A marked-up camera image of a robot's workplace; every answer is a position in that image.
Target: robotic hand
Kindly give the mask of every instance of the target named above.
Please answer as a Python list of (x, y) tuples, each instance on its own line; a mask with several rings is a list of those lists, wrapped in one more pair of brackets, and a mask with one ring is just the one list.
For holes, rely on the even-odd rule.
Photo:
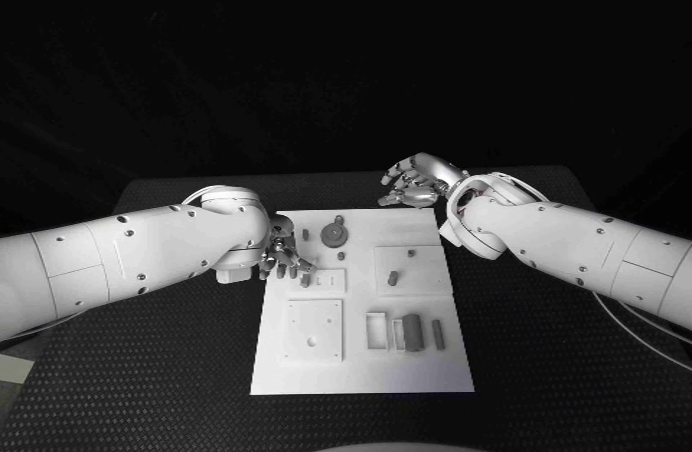
[[(201, 198), (202, 207), (191, 202)], [(292, 220), (270, 218), (258, 195), (212, 186), (182, 204), (0, 239), (0, 341), (85, 310), (217, 270), (228, 284), (258, 265), (312, 272)]]
[(380, 205), (447, 199), (443, 237), (495, 260), (509, 249), (535, 269), (692, 329), (692, 242), (557, 202), (515, 177), (470, 175), (420, 153), (382, 177)]

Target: black cloth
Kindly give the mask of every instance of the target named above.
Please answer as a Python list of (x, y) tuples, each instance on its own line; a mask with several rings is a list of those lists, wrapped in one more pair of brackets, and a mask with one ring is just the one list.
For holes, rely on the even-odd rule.
[[(591, 209), (564, 167), (502, 171), (551, 200)], [(380, 178), (139, 180), (116, 213), (179, 203), (214, 184), (250, 187), (270, 210), (377, 208)], [(436, 213), (441, 223), (441, 203)], [(577, 285), (509, 253), (489, 261), (443, 242), (476, 393), (250, 396), (264, 282), (222, 286), (205, 274), (58, 327), (0, 449), (312, 451), (378, 441), (486, 450), (689, 449), (692, 374), (626, 334)], [(609, 304), (685, 360), (675, 339)]]

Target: table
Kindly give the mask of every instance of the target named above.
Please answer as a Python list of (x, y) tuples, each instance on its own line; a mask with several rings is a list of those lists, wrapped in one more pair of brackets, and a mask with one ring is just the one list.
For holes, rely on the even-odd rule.
[[(499, 170), (593, 210), (567, 168)], [(380, 178), (139, 180), (114, 213), (179, 203), (214, 184), (250, 187), (270, 210), (372, 208)], [(441, 223), (441, 203), (436, 215)], [(380, 441), (485, 450), (692, 447), (689, 372), (636, 342), (587, 291), (511, 254), (488, 261), (443, 242), (475, 394), (250, 396), (264, 282), (222, 286), (205, 274), (57, 328), (0, 450), (312, 451)], [(609, 304), (685, 360), (675, 339)]]

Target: black background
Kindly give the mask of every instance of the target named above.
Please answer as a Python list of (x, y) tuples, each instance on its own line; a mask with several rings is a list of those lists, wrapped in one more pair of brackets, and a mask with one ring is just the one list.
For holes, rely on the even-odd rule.
[(0, 233), (136, 178), (561, 164), (689, 235), (689, 0), (0, 0)]

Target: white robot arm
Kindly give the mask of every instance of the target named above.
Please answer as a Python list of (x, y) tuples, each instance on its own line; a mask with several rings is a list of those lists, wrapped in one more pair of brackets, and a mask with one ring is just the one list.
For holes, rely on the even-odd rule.
[(209, 269), (221, 283), (266, 279), (279, 263), (312, 271), (294, 250), (293, 223), (270, 219), (258, 195), (204, 189), (202, 207), (142, 210), (0, 239), (0, 340), (85, 310), (136, 297)]
[(692, 329), (692, 242), (551, 202), (516, 178), (472, 176), (420, 153), (390, 169), (382, 206), (447, 198), (443, 237), (479, 257), (505, 250), (529, 266)]

